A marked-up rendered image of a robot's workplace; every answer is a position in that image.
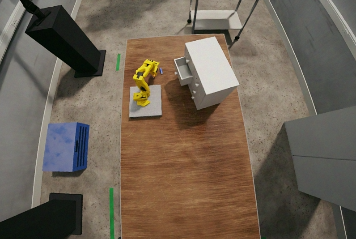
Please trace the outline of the white chest of drawers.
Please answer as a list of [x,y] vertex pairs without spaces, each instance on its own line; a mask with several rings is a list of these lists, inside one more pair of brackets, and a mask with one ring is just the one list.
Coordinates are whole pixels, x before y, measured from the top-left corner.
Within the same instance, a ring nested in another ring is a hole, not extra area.
[[216,37],[188,42],[185,47],[205,91],[197,110],[221,103],[239,86]]

